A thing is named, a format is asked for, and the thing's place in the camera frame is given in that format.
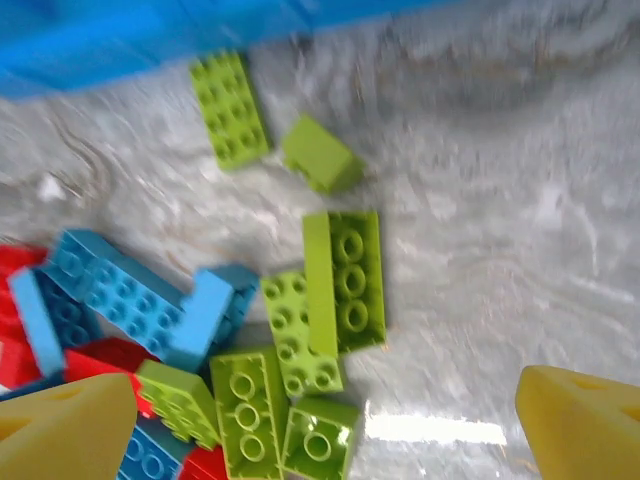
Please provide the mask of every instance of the toy brick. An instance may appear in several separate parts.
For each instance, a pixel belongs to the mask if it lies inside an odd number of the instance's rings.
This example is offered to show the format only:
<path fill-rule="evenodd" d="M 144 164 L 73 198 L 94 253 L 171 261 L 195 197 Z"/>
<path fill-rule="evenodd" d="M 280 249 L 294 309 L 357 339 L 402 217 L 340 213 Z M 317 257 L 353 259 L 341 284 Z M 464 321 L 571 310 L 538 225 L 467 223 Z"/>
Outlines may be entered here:
<path fill-rule="evenodd" d="M 285 166 L 302 173 L 316 192 L 344 191 L 362 178 L 362 161 L 308 115 L 284 137 L 282 149 Z"/>
<path fill-rule="evenodd" d="M 64 371 L 66 382 L 75 382 L 103 373 L 127 374 L 136 394 L 138 412 L 147 418 L 155 416 L 151 403 L 139 395 L 140 382 L 135 373 L 142 362 L 156 360 L 156 358 L 140 345 L 117 337 L 103 338 L 79 348 L 66 350 L 65 358 L 67 361 L 67 368 Z"/>
<path fill-rule="evenodd" d="M 97 319 L 74 302 L 38 269 L 23 269 L 9 278 L 31 350 L 44 376 L 65 367 L 63 348 L 102 337 Z"/>
<path fill-rule="evenodd" d="M 191 78 L 221 170 L 243 167 L 269 153 L 251 78 L 239 54 L 197 61 Z"/>
<path fill-rule="evenodd" d="M 54 373 L 53 375 L 50 375 L 48 377 L 39 378 L 38 380 L 22 385 L 15 390 L 11 390 L 10 392 L 3 393 L 2 395 L 0 395 L 0 402 L 4 402 L 5 400 L 12 400 L 18 397 L 24 397 L 25 395 L 31 395 L 32 393 L 41 392 L 42 390 L 57 387 L 63 384 L 64 379 L 62 378 L 62 373 Z"/>
<path fill-rule="evenodd" d="M 118 251 L 102 236 L 86 229 L 62 232 L 42 271 L 76 302 L 84 301 L 100 258 Z"/>
<path fill-rule="evenodd" d="M 229 480 L 222 447 L 194 448 L 185 459 L 178 480 Z"/>
<path fill-rule="evenodd" d="M 244 324 L 258 276 L 241 265 L 200 269 L 195 287 L 182 302 L 182 320 L 172 332 L 166 362 L 196 372 L 206 359 L 233 341 Z"/>
<path fill-rule="evenodd" d="M 87 305 L 164 360 L 171 331 L 180 322 L 183 294 L 132 258 L 99 260 Z"/>
<path fill-rule="evenodd" d="M 0 385 L 10 389 L 41 377 L 38 365 L 25 340 L 0 335 Z"/>
<path fill-rule="evenodd" d="M 158 362 L 146 360 L 136 372 L 142 384 L 140 396 L 153 405 L 173 435 L 212 449 L 220 441 L 216 405 L 204 380 Z"/>
<path fill-rule="evenodd" d="M 27 336 L 9 289 L 9 276 L 21 268 L 41 263 L 46 256 L 44 248 L 0 245 L 0 334 L 26 342 Z"/>
<path fill-rule="evenodd" d="M 383 344 L 378 214 L 307 215 L 303 230 L 311 348 L 336 357 Z"/>
<path fill-rule="evenodd" d="M 263 278 L 261 283 L 287 394 L 295 397 L 344 390 L 345 375 L 340 361 L 309 348 L 304 272 L 281 273 Z"/>
<path fill-rule="evenodd" d="M 230 479 L 283 479 L 289 402 L 274 347 L 213 357 L 220 435 Z"/>
<path fill-rule="evenodd" d="M 283 467 L 309 480 L 346 479 L 355 446 L 357 408 L 303 398 L 289 410 Z"/>
<path fill-rule="evenodd" d="M 192 445 L 173 438 L 157 420 L 138 417 L 118 480 L 173 480 Z"/>

